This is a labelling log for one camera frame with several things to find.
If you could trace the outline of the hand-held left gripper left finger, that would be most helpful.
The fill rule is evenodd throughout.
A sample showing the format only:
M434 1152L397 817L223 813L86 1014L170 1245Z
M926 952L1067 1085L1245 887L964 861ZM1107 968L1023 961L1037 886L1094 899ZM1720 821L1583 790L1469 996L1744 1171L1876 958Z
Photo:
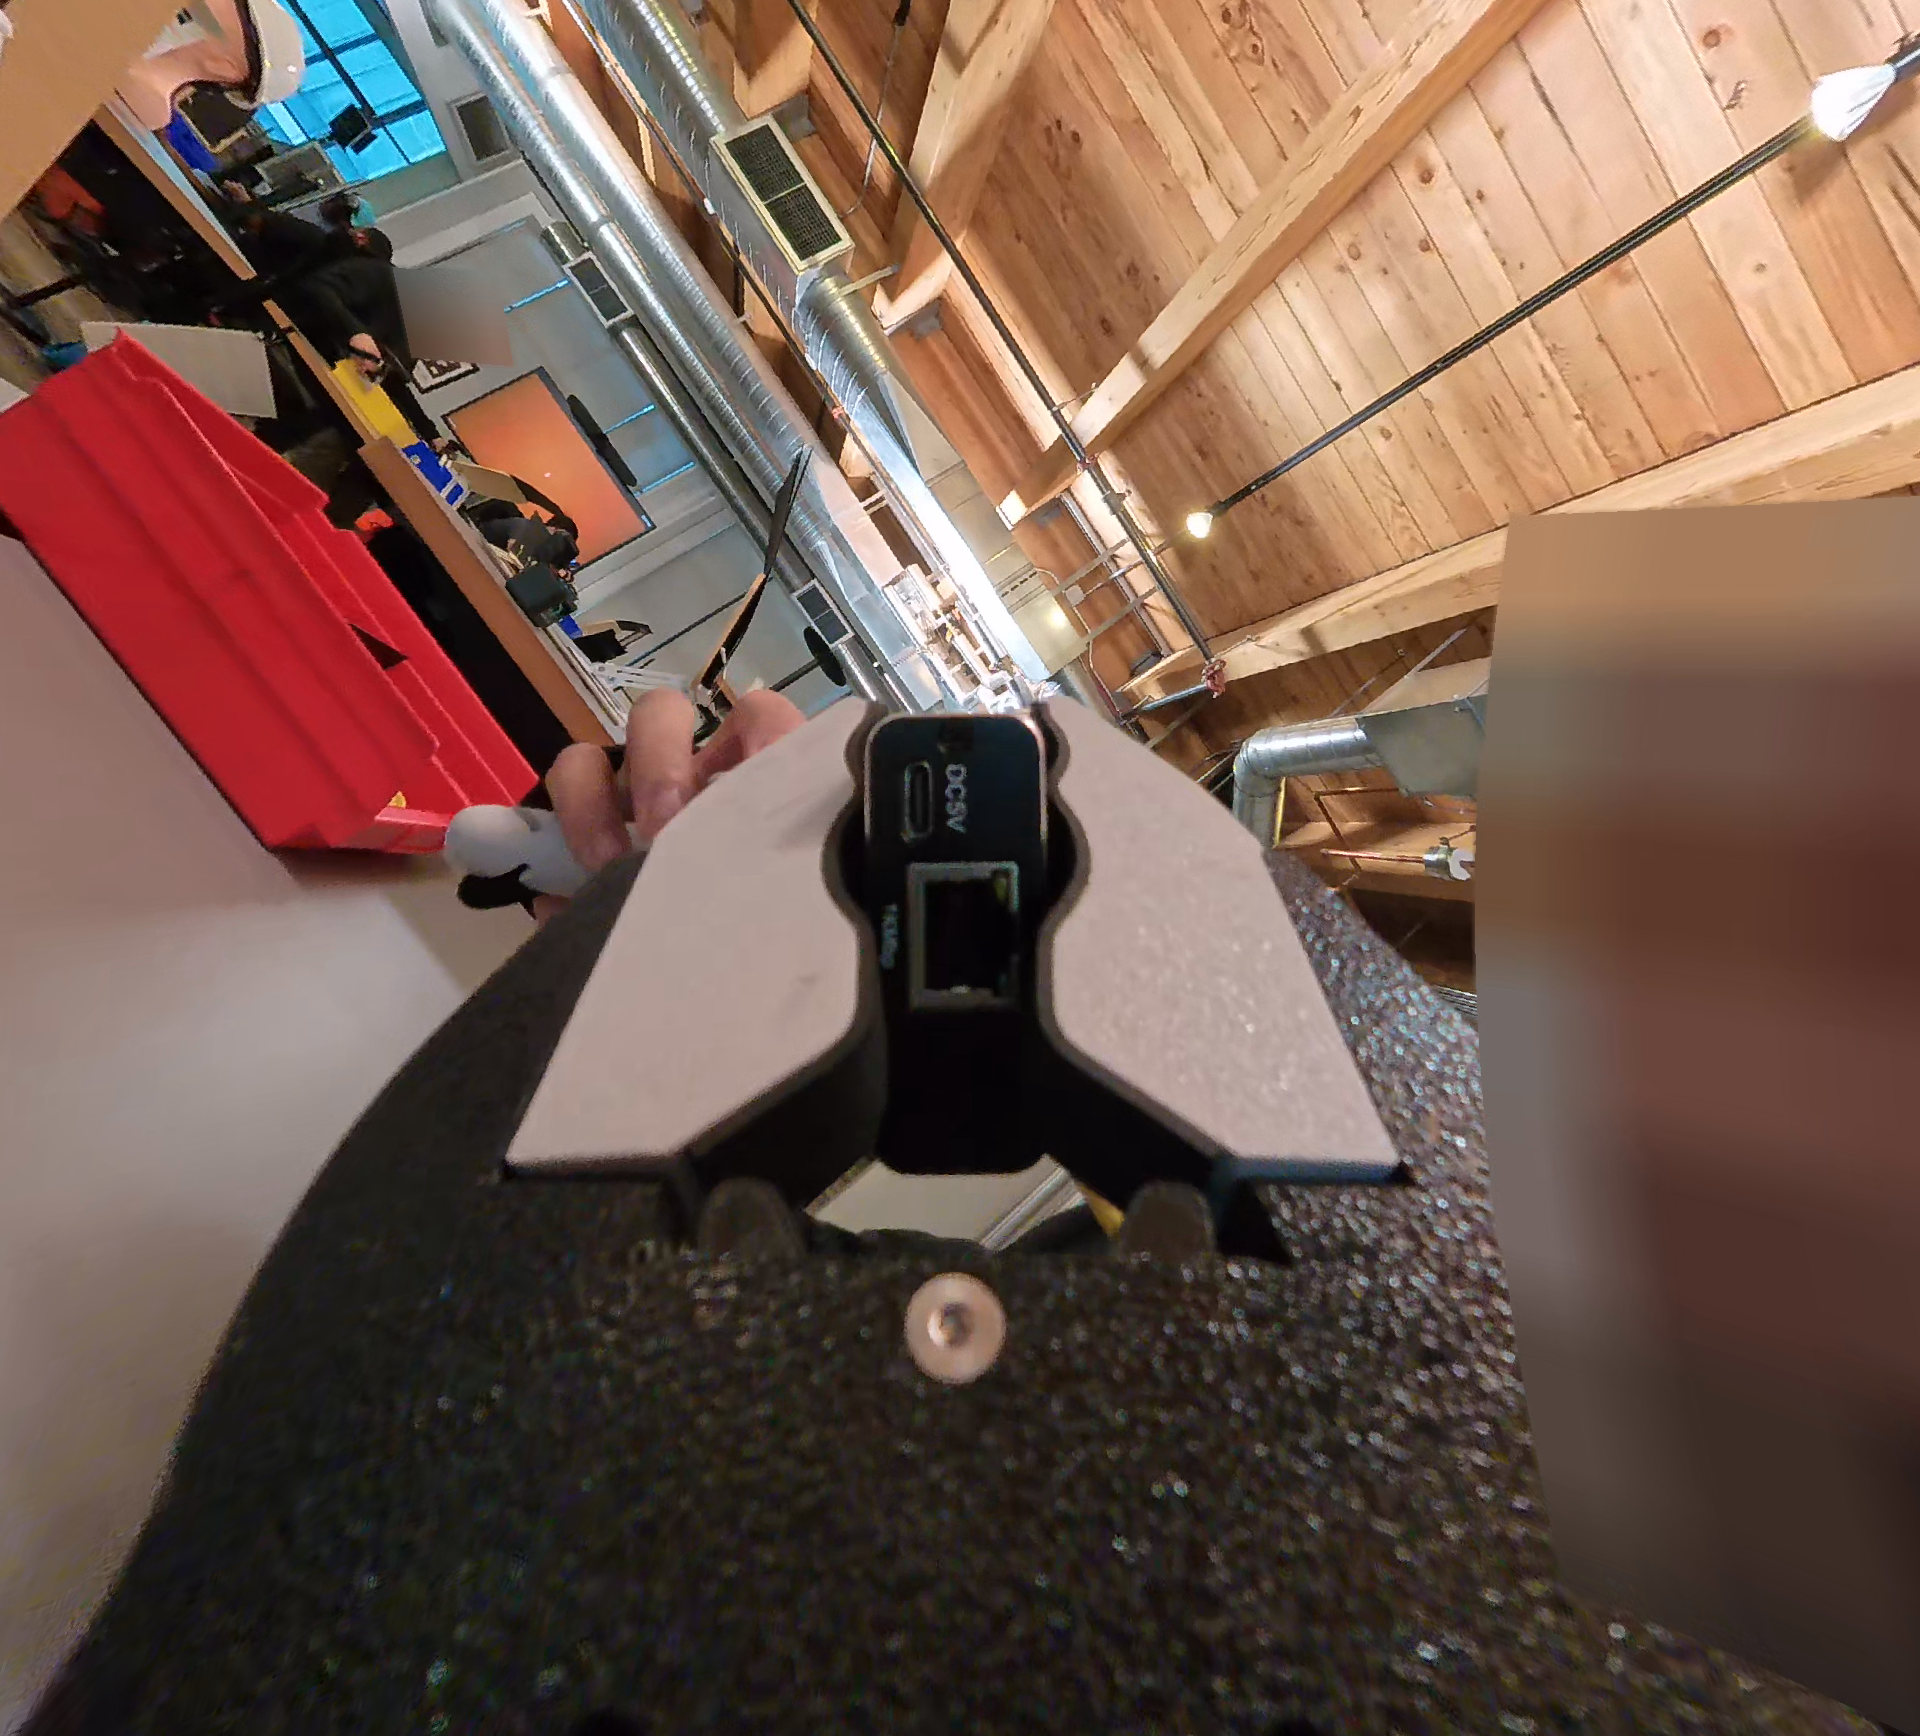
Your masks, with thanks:
M875 710L823 710L662 827L505 1166L732 1179L813 1204L872 1159L885 1107L875 941L841 882Z

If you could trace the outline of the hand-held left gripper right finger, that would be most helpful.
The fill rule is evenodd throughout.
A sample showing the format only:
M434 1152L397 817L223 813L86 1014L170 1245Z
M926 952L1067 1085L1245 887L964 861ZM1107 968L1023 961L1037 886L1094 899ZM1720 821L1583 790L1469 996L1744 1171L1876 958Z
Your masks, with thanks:
M1257 841L1091 708L1047 703L1075 875L1037 949L1043 1151L1108 1204L1403 1166Z

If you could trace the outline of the black ethernet splitter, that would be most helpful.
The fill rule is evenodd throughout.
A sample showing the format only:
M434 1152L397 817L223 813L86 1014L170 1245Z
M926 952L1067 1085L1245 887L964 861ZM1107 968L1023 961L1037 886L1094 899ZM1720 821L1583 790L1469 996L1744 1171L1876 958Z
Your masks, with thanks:
M960 1179L1063 1157L1088 1076L1043 1023L1043 921L1075 875L1043 721L878 713L846 761L829 882L857 941L878 1159Z

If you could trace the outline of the person's right hand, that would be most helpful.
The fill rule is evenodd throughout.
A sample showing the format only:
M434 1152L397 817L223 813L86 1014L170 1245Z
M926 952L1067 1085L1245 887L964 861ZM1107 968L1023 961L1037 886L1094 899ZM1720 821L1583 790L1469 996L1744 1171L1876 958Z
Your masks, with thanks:
M545 792L567 851L593 878L655 847L660 831L722 775L803 728L781 693L741 697L720 731L696 745L701 713L686 693L648 692L629 708L622 766L613 754L571 745L548 769Z

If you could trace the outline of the orange screen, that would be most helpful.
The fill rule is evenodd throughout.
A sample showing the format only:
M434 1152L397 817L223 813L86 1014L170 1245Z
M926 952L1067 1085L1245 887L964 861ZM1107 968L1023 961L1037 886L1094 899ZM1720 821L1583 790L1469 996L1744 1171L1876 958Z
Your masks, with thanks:
M513 476L576 524L579 563L598 563L655 529L626 469L602 453L564 393L533 369L458 405L447 418L455 442L479 469Z

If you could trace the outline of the red plastic bin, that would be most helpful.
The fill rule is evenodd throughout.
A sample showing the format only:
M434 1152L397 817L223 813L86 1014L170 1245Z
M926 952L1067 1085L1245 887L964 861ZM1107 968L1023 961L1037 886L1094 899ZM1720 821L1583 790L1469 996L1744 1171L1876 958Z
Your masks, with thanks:
M4 415L4 521L266 848L438 855L533 790L324 493L128 334Z

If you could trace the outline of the white track spot lamp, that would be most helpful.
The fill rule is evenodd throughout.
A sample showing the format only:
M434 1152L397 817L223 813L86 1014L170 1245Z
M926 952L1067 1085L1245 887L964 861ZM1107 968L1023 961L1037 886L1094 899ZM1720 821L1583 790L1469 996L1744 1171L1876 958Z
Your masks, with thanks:
M1810 132L1823 141L1849 141L1878 114L1885 100L1914 73L1914 46L1878 66L1840 69L1825 73L1810 90Z

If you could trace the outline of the white duct vent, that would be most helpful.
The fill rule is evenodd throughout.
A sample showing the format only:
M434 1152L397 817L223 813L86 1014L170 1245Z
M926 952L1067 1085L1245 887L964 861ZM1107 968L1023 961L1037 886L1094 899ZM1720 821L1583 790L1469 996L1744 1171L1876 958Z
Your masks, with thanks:
M803 166L781 118L761 115L710 141L796 276L827 274L851 259L851 235Z

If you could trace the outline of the silver air duct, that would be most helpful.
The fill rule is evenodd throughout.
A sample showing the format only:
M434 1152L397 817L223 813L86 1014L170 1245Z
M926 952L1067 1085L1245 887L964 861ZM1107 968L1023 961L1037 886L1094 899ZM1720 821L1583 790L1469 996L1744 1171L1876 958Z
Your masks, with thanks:
M894 520L949 584L985 637L991 663L1011 666L1047 693L1097 706L1088 637L1047 591L970 466L878 324L844 265L796 276L710 141L753 122L733 84L709 62L679 0L567 0L609 72L653 122L672 159L757 276L768 304L829 400L846 415L850 442L872 463Z

